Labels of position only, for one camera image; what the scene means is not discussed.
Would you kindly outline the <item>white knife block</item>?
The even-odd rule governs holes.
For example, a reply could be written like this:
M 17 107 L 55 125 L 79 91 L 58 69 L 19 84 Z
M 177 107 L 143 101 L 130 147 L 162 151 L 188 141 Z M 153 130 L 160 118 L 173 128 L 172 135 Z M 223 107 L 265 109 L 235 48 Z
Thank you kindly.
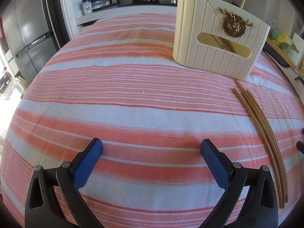
M 292 41 L 298 51 L 292 50 L 291 60 L 296 65 L 296 67 L 300 67 L 300 65 L 303 61 L 304 40 L 297 33 L 294 33 L 294 35 L 292 37 Z

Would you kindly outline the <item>wooden cutting board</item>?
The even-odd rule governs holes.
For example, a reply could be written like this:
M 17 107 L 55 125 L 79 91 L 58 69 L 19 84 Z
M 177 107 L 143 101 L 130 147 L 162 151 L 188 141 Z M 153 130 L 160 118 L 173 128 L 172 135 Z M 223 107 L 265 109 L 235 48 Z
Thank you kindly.
M 276 44 L 271 42 L 269 38 L 266 39 L 263 50 L 282 67 L 291 67 L 293 70 L 296 68 L 289 57 Z

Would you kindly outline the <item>bag of sponges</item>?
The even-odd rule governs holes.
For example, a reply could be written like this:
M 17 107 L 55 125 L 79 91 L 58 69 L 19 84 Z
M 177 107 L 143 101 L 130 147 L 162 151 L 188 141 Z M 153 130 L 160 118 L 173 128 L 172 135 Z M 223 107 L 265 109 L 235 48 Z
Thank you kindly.
M 286 55 L 292 56 L 292 50 L 298 51 L 292 39 L 283 32 L 275 20 L 269 21 L 270 31 L 268 37 L 271 42 L 276 44 Z

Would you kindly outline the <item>cream utensil holder box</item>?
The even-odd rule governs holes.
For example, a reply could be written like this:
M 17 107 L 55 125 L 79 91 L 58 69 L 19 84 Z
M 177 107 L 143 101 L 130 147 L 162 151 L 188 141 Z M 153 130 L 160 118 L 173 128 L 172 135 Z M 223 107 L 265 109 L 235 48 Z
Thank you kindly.
M 178 0 L 173 59 L 180 65 L 245 80 L 270 27 L 222 0 Z

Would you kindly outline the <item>pink striped tablecloth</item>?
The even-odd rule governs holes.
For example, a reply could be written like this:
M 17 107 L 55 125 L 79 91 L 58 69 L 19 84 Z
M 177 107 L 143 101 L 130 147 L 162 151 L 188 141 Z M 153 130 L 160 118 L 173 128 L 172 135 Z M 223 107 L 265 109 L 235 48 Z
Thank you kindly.
M 176 17 L 97 21 L 35 77 L 4 141 L 3 201 L 24 224 L 33 169 L 71 161 L 97 137 L 104 150 L 84 188 L 105 227 L 198 227 L 220 199 L 200 154 L 210 139 L 244 167 L 270 165 L 233 79 L 177 64 Z

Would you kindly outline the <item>grey double door refrigerator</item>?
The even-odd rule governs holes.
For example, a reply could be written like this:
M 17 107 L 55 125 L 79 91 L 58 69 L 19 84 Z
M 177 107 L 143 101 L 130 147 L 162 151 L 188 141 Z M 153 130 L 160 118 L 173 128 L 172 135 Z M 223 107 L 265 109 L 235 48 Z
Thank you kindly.
M 11 0 L 2 14 L 11 59 L 27 83 L 32 83 L 65 44 L 56 13 L 59 3 L 59 0 Z

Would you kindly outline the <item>black gas stove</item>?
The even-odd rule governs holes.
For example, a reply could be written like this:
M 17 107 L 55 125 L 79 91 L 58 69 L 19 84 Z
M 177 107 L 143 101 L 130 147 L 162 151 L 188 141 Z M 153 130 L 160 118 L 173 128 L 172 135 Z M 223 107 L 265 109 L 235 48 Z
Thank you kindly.
M 164 5 L 177 6 L 177 0 L 123 0 L 119 6 Z

